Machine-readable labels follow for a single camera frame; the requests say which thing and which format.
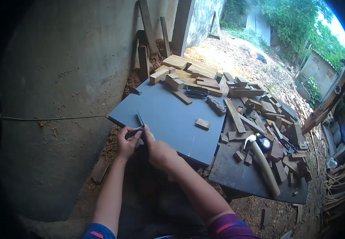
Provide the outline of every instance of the blue shirt sleeve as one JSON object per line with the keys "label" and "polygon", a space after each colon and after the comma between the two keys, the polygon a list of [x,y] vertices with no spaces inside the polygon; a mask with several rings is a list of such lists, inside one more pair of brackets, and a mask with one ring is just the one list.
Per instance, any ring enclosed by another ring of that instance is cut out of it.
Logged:
{"label": "blue shirt sleeve", "polygon": [[91,223],[82,239],[115,239],[114,234],[102,224]]}

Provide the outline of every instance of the claw hammer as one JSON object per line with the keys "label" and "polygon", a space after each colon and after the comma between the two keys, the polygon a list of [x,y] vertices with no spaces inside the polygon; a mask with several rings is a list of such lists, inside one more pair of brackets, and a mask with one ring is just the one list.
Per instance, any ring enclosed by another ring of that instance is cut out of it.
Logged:
{"label": "claw hammer", "polygon": [[265,158],[263,151],[260,149],[260,147],[257,145],[256,137],[259,137],[260,134],[257,133],[256,135],[251,135],[248,138],[246,138],[246,141],[244,143],[243,150],[246,148],[247,142],[250,141],[252,145],[252,149],[255,152],[255,156],[257,158],[257,161],[259,162],[259,165],[268,181],[269,187],[271,189],[273,197],[277,197],[280,195],[280,189],[279,186],[276,183],[275,177],[273,176],[272,170],[268,164],[267,159]]}

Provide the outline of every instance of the cable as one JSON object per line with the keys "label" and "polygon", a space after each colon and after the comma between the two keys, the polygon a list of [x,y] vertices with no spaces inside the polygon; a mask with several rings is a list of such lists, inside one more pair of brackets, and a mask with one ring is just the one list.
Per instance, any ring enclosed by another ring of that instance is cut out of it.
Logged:
{"label": "cable", "polygon": [[85,119],[85,118],[96,118],[96,117],[105,117],[103,116],[83,116],[83,117],[70,117],[70,118],[53,118],[53,119],[20,119],[20,118],[12,118],[12,117],[1,117],[3,120],[7,121],[19,121],[19,122],[26,122],[26,121],[52,121],[52,120],[65,120],[65,119]]}

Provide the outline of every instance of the hand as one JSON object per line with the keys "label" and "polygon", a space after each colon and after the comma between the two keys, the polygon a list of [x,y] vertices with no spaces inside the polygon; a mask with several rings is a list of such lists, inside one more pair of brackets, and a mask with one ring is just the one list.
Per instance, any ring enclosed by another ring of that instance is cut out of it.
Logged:
{"label": "hand", "polygon": [[183,160],[178,153],[163,141],[155,141],[154,135],[147,125],[144,134],[149,148],[149,161],[151,165],[160,170],[167,170],[171,165]]}
{"label": "hand", "polygon": [[122,131],[119,133],[118,138],[117,138],[117,157],[119,158],[124,158],[128,160],[131,155],[133,155],[134,150],[135,150],[135,145],[137,144],[138,140],[141,138],[142,131],[138,131],[134,137],[128,138],[127,140],[125,139],[125,135],[134,130],[134,128],[130,127],[124,127]]}

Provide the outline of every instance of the sky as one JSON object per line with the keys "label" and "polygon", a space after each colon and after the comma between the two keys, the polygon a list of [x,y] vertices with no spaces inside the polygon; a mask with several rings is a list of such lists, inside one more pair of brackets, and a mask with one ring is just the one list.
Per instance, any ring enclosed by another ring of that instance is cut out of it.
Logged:
{"label": "sky", "polygon": [[342,46],[345,47],[345,31],[344,28],[341,26],[340,22],[338,21],[337,17],[333,14],[332,23],[329,24],[327,20],[324,18],[321,12],[318,12],[319,21],[323,23],[323,25],[328,26],[331,33],[337,37],[338,41]]}

